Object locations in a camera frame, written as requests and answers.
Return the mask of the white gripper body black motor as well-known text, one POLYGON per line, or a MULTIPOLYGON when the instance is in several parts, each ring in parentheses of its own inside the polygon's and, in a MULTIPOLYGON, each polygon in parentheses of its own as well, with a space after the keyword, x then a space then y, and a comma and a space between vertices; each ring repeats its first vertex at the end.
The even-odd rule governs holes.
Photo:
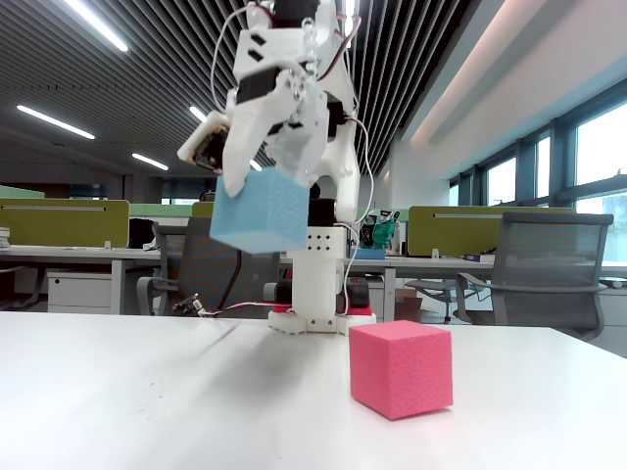
POLYGON ((232 108, 254 99, 270 99, 271 116, 274 118, 274 125, 260 148, 265 146, 270 154, 269 138, 281 130, 307 131, 312 136, 309 152, 312 157, 310 170, 313 169, 326 145, 326 94, 299 71, 261 70, 242 78, 237 89, 229 93, 226 105, 228 132, 232 108))

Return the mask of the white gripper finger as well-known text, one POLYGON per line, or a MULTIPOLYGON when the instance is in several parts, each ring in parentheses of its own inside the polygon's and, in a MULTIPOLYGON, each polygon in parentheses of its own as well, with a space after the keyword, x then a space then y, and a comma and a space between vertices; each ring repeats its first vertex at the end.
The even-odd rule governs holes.
POLYGON ((312 186, 309 176, 311 140, 312 136, 302 130, 281 130, 269 138, 269 152, 276 167, 306 189, 312 186))
POLYGON ((223 149, 223 183, 226 194, 234 198, 244 187, 250 160, 258 152, 274 125, 270 99, 254 99, 234 106, 223 149))

